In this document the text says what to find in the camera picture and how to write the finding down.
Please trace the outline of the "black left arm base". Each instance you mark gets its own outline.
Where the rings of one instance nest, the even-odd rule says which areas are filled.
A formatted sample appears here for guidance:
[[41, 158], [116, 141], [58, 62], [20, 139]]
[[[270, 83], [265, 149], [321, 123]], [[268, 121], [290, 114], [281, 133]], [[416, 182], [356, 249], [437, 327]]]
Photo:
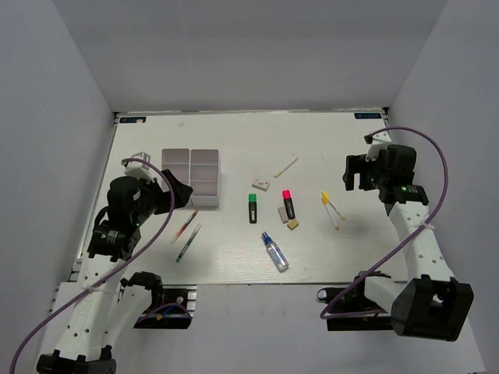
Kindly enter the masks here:
[[159, 275], [135, 272], [131, 278], [120, 280], [119, 302], [125, 296], [136, 297], [144, 291], [143, 299], [150, 304], [138, 316], [135, 329], [186, 330], [195, 312], [196, 286], [163, 285]]

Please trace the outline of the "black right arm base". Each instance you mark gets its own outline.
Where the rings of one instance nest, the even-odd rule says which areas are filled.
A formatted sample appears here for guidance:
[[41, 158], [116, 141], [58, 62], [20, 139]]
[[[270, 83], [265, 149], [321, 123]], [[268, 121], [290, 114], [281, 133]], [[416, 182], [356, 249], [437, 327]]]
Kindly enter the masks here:
[[329, 314], [340, 314], [327, 319], [331, 332], [391, 331], [391, 306], [405, 288], [390, 275], [373, 272], [336, 302]]

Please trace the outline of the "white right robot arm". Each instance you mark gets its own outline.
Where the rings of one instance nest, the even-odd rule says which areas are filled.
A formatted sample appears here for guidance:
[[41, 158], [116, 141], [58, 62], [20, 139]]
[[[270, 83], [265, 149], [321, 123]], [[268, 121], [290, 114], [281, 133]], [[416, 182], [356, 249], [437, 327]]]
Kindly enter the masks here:
[[399, 336], [432, 340], [457, 340], [474, 299], [469, 284], [460, 283], [446, 264], [434, 231], [425, 223], [430, 216], [424, 188], [413, 184], [416, 151], [388, 145], [375, 157], [346, 158], [346, 190], [378, 190], [387, 216], [400, 240], [408, 272], [405, 285], [374, 272], [352, 291], [353, 304], [363, 311], [383, 309]]

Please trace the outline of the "red gel pen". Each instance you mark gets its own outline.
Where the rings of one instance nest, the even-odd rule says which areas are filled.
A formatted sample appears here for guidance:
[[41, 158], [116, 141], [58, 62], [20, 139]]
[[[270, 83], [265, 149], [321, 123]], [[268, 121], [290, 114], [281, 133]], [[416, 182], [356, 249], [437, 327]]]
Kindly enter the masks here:
[[172, 239], [169, 241], [171, 245], [175, 244], [176, 241], [180, 238], [182, 233], [189, 227], [193, 219], [196, 217], [196, 215], [199, 213], [198, 209], [195, 209], [192, 214], [189, 216], [189, 218], [186, 220], [186, 222], [181, 226], [181, 228], [175, 233], [175, 235], [172, 237]]

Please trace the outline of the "white pale yellow marker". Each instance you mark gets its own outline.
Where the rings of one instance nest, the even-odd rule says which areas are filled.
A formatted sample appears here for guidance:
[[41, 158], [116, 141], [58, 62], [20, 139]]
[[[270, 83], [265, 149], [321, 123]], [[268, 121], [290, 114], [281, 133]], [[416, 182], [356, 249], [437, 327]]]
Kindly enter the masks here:
[[274, 178], [279, 178], [283, 175], [293, 164], [296, 163], [298, 157], [293, 157], [283, 168], [281, 168], [277, 173], [274, 174]]

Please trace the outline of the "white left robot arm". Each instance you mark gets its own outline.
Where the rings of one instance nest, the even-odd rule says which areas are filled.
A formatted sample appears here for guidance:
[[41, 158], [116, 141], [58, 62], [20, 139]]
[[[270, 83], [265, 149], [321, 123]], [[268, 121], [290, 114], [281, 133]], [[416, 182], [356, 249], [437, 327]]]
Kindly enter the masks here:
[[147, 168], [126, 165], [111, 181], [107, 205], [94, 219], [81, 292], [65, 304], [72, 310], [64, 334], [51, 354], [41, 355], [39, 373], [114, 373], [113, 348], [140, 314], [163, 306], [161, 277], [145, 271], [123, 274], [138, 254], [140, 228], [151, 215], [169, 215], [189, 202], [193, 188], [170, 170], [160, 178]]

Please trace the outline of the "green gel pen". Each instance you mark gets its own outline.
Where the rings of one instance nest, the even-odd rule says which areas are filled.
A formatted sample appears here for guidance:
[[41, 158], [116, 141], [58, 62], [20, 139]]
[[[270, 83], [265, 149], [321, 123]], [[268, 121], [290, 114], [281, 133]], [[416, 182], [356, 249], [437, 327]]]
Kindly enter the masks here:
[[200, 229], [202, 228], [202, 224], [198, 224], [196, 228], [193, 230], [192, 234], [190, 235], [189, 239], [185, 243], [185, 245], [182, 247], [181, 252], [178, 254], [176, 257], [175, 261], [178, 263], [181, 261], [183, 256], [186, 254], [188, 248], [191, 246], [192, 242], [194, 241], [195, 237], [198, 235]]

